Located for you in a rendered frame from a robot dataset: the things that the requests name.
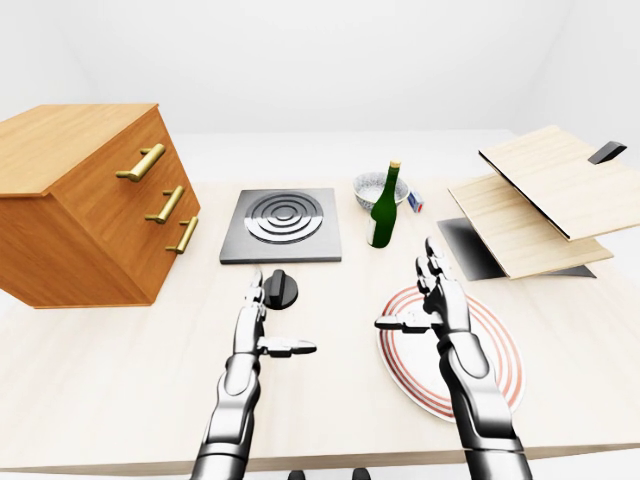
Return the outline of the wooden cabinet drawer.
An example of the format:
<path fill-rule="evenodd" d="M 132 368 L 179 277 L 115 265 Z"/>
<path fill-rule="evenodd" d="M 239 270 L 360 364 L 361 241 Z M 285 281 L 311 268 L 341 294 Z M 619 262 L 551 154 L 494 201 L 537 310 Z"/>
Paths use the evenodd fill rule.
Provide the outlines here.
<path fill-rule="evenodd" d="M 157 214 L 168 197 L 163 190 L 172 190 L 181 185 L 184 194 L 164 224 L 146 221 L 146 214 Z M 141 303 L 155 301 L 177 254 L 166 251 L 168 245 L 176 245 L 184 226 L 181 220 L 189 220 L 199 211 L 199 203 L 184 174 L 170 174 L 155 180 L 145 177 L 139 183 L 127 181 L 132 198 L 122 213 L 123 231 L 119 233 L 119 248 L 123 267 L 141 291 Z"/>
<path fill-rule="evenodd" d="M 188 222 L 200 210 L 172 142 L 133 148 L 105 168 L 85 219 L 128 273 L 143 283 L 166 274 Z"/>
<path fill-rule="evenodd" d="M 125 186 L 130 180 L 117 178 L 115 173 L 130 170 L 142 158 L 142 148 L 158 143 L 166 151 L 144 178 L 182 174 L 159 110 L 153 107 L 78 165 L 69 177 L 56 183 L 53 192 L 93 236 L 105 243 L 117 243 L 123 231 L 122 213 L 132 193 Z"/>

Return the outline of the small black block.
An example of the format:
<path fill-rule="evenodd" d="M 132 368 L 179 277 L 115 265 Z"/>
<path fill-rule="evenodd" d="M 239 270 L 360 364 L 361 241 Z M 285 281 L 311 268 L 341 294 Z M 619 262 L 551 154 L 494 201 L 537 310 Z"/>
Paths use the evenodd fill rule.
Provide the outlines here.
<path fill-rule="evenodd" d="M 599 165 L 613 160 L 627 149 L 627 146 L 621 142 L 609 141 L 596 152 L 594 152 L 588 161 L 593 165 Z"/>

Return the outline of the green glass bottle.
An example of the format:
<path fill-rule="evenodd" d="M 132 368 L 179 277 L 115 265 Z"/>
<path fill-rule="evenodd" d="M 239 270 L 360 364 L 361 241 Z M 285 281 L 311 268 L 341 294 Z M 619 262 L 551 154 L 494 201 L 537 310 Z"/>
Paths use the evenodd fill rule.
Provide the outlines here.
<path fill-rule="evenodd" d="M 384 248 L 391 240 L 397 217 L 395 188 L 400 166 L 398 160 L 390 162 L 384 188 L 370 212 L 367 241 L 374 248 Z"/>

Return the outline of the plate with red rings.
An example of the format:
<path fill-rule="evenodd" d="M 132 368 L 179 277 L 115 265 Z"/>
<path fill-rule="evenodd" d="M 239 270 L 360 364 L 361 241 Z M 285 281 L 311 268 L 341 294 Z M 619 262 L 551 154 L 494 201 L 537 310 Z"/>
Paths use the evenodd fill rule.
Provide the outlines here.
<path fill-rule="evenodd" d="M 509 408 L 516 410 L 525 393 L 526 374 L 522 356 L 504 322 L 479 299 L 469 295 L 471 331 L 490 365 L 496 384 Z M 398 387 L 418 406 L 450 423 L 455 421 L 448 387 L 439 369 L 437 336 L 404 334 L 399 330 L 378 333 L 381 358 Z"/>

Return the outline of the silver and black right hand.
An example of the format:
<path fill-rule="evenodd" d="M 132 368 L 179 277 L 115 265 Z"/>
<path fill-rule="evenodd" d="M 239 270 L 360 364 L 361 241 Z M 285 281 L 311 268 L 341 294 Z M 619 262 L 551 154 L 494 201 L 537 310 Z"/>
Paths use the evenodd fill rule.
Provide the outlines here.
<path fill-rule="evenodd" d="M 424 242 L 425 255 L 415 260 L 417 288 L 423 295 L 422 312 L 401 312 L 378 317 L 379 330 L 400 330 L 423 334 L 432 329 L 441 339 L 446 334 L 470 332 L 470 313 L 466 294 L 453 277 L 450 264 L 433 237 Z"/>

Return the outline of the wooden cabinet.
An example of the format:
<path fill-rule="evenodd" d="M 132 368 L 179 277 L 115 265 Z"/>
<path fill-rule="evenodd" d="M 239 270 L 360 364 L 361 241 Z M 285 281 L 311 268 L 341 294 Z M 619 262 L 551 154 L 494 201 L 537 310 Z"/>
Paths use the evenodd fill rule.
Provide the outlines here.
<path fill-rule="evenodd" d="M 41 105 L 0 122 L 1 290 L 36 308 L 149 305 L 53 189 L 153 107 Z"/>

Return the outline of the pale wooden board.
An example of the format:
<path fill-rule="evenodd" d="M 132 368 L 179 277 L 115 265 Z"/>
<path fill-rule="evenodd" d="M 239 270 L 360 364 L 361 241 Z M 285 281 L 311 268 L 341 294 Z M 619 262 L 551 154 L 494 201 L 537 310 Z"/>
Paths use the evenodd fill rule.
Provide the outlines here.
<path fill-rule="evenodd" d="M 482 148 L 480 156 L 569 241 L 640 226 L 640 171 L 557 126 Z"/>
<path fill-rule="evenodd" d="M 569 241 L 504 178 L 489 174 L 449 188 L 507 277 L 520 279 L 608 260 L 593 238 Z"/>

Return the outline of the silver and black left hand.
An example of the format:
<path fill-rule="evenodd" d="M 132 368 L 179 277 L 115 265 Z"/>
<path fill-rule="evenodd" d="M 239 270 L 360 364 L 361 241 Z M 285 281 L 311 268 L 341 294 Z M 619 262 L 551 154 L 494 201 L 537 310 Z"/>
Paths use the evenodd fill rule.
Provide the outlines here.
<path fill-rule="evenodd" d="M 262 286 L 263 274 L 257 268 L 245 294 L 234 334 L 234 354 L 269 355 L 272 358 L 288 358 L 292 355 L 311 354 L 317 346 L 306 340 L 281 337 L 266 337 L 264 321 L 266 319 L 265 291 Z"/>

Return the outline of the dark metal base sheet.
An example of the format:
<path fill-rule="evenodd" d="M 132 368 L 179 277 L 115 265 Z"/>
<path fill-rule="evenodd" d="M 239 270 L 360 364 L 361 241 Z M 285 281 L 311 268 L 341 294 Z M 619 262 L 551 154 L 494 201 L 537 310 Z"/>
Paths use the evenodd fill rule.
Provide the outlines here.
<path fill-rule="evenodd" d="M 496 220 L 466 217 L 440 220 L 437 225 L 470 281 L 540 274 L 593 278 L 595 274 L 580 262 L 608 256 L 593 239 L 571 245 L 539 215 L 509 219 L 506 231 Z"/>

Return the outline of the flat dark stove plate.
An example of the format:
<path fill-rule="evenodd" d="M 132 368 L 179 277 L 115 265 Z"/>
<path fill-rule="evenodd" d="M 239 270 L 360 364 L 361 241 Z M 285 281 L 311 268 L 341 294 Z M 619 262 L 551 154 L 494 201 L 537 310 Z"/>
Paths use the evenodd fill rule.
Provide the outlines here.
<path fill-rule="evenodd" d="M 341 259 L 332 188 L 241 191 L 219 255 L 222 264 Z"/>

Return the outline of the round black stove knob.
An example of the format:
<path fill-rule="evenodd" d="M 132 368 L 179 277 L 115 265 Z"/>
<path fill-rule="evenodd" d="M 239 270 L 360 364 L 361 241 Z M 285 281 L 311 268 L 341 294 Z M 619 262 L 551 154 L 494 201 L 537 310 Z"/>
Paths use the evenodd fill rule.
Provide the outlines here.
<path fill-rule="evenodd" d="M 293 277 L 282 269 L 276 269 L 264 284 L 264 305 L 272 310 L 283 310 L 295 303 L 298 298 L 298 284 Z"/>

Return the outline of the patterned bowl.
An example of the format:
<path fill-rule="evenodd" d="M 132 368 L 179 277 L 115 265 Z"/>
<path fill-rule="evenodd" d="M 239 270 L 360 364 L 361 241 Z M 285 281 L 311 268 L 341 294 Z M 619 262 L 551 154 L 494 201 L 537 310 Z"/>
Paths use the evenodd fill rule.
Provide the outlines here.
<path fill-rule="evenodd" d="M 385 172 L 368 172 L 358 175 L 353 180 L 353 189 L 357 202 L 367 211 L 370 211 L 380 198 L 386 185 L 387 174 Z M 398 178 L 395 185 L 394 199 L 399 206 L 409 196 L 409 187 Z"/>

